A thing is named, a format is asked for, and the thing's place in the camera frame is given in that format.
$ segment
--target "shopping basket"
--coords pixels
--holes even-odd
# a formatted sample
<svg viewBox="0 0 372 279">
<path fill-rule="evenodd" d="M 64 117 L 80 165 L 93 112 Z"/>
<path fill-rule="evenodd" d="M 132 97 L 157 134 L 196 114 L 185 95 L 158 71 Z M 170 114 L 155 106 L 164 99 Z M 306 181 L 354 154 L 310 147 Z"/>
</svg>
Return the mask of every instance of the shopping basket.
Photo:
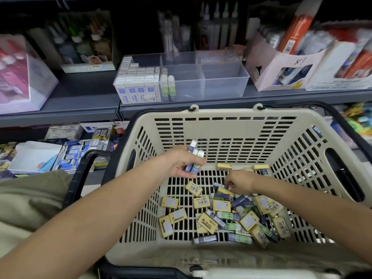
<svg viewBox="0 0 372 279">
<path fill-rule="evenodd" d="M 371 162 L 370 146 L 334 108 L 318 104 L 331 112 Z M 203 188 L 203 195 L 214 192 L 214 182 L 224 183 L 227 173 L 216 170 L 216 163 L 232 164 L 233 169 L 259 163 L 271 165 L 269 174 L 275 178 L 372 206 L 370 175 L 318 113 L 262 104 L 253 109 L 199 109 L 192 105 L 184 110 L 142 111 L 132 119 L 113 153 L 102 184 L 192 139 L 198 141 L 197 147 L 204 150 L 207 159 L 193 179 Z M 89 151 L 81 161 L 64 207 L 79 199 L 89 167 L 100 154 L 109 155 Z M 287 209 L 279 216 L 284 217 L 292 237 L 270 244 L 265 251 L 256 245 L 228 242 L 227 235 L 218 231 L 217 242 L 194 245 L 192 239 L 203 236 L 197 234 L 195 221 L 195 213 L 202 210 L 193 209 L 192 195 L 184 189 L 188 181 L 169 178 L 155 191 L 120 240 L 98 262 L 100 278 L 186 278 L 191 271 L 201 277 L 205 273 L 200 272 L 209 272 L 210 278 L 223 274 L 235 278 L 241 272 L 235 268 L 249 268 L 259 278 L 270 269 L 285 269 L 300 277 L 309 271 L 344 275 L 367 267 Z M 158 218 L 166 214 L 160 207 L 163 196 L 179 198 L 179 207 L 188 214 L 188 219 L 174 224 L 174 234 L 165 239 L 158 225 Z"/>
</svg>

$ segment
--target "gray metal shelf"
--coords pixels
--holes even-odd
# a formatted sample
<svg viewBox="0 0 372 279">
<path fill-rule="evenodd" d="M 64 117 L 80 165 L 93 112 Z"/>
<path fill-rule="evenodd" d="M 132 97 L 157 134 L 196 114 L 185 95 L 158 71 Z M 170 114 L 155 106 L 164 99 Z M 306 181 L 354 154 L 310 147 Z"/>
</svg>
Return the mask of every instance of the gray metal shelf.
<svg viewBox="0 0 372 279">
<path fill-rule="evenodd" d="M 118 120 L 115 76 L 116 71 L 60 74 L 41 110 L 0 115 L 0 127 Z"/>
<path fill-rule="evenodd" d="M 321 101 L 329 104 L 342 104 L 352 102 L 372 101 L 372 90 L 328 90 L 328 91 L 309 91 L 305 89 L 282 90 L 282 91 L 262 91 L 258 92 L 252 81 L 248 81 L 242 98 L 229 98 L 203 101 L 171 102 L 171 103 L 151 103 L 151 104 L 120 104 L 122 118 L 130 119 L 133 115 L 146 108 L 183 108 L 197 104 L 200 108 L 252 108 L 257 103 L 279 105 L 307 103 L 311 101 Z"/>
</svg>

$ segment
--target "hand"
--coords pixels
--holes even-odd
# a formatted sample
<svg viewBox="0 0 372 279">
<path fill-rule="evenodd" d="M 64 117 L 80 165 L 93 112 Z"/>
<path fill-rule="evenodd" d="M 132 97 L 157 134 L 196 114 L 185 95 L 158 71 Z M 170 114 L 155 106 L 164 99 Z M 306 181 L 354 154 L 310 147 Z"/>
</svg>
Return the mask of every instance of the hand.
<svg viewBox="0 0 372 279">
<path fill-rule="evenodd" d="M 261 175 L 253 171 L 231 170 L 225 177 L 225 186 L 231 186 L 231 192 L 239 195 L 251 195 L 255 193 L 254 184 Z"/>
<path fill-rule="evenodd" d="M 187 149 L 188 145 L 180 145 L 163 154 L 172 163 L 168 172 L 169 177 L 196 178 L 196 174 L 185 172 L 183 168 L 190 163 L 204 165 L 207 162 L 205 159 L 188 152 Z"/>
</svg>

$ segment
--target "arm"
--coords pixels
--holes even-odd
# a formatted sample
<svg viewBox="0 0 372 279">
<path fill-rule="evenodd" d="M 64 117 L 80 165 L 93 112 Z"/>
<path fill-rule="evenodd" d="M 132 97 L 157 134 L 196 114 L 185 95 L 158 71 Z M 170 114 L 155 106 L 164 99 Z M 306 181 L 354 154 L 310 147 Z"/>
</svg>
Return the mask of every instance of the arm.
<svg viewBox="0 0 372 279">
<path fill-rule="evenodd" d="M 237 194 L 258 193 L 278 201 L 327 237 L 372 264 L 372 210 L 368 207 L 245 170 L 232 170 L 225 184 L 232 186 L 231 191 Z"/>
<path fill-rule="evenodd" d="M 205 162 L 179 146 L 136 166 L 69 206 L 4 256 L 0 278 L 77 278 L 114 246 L 168 177 L 195 178 L 182 167 Z"/>
</svg>

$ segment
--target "black basket handle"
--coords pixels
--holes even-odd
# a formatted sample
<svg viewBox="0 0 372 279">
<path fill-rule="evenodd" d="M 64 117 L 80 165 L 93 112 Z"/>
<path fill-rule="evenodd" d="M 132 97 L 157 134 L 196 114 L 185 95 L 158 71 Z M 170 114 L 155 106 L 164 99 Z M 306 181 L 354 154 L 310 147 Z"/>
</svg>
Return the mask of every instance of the black basket handle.
<svg viewBox="0 0 372 279">
<path fill-rule="evenodd" d="M 62 209 L 72 205 L 80 198 L 85 180 L 87 179 L 89 170 L 95 158 L 110 156 L 112 156 L 112 152 L 109 151 L 89 150 L 85 153 L 85 155 L 81 158 L 80 164 L 74 176 L 72 177 L 66 197 L 63 201 Z"/>
<path fill-rule="evenodd" d="M 354 143 L 359 147 L 359 149 L 362 151 L 362 153 L 365 155 L 367 160 L 372 164 L 372 146 L 368 144 L 368 142 L 363 139 L 345 120 L 345 118 L 330 104 L 323 103 L 323 102 L 309 102 L 309 103 L 301 103 L 301 104 L 284 104 L 284 105 L 264 105 L 263 108 L 258 107 L 258 109 L 262 110 L 265 109 L 265 107 L 295 107 L 295 106 L 320 106 L 324 109 L 326 109 L 328 112 L 331 113 L 333 119 L 341 126 L 341 128 L 345 131 L 345 133 L 351 138 L 351 140 L 354 141 Z"/>
</svg>

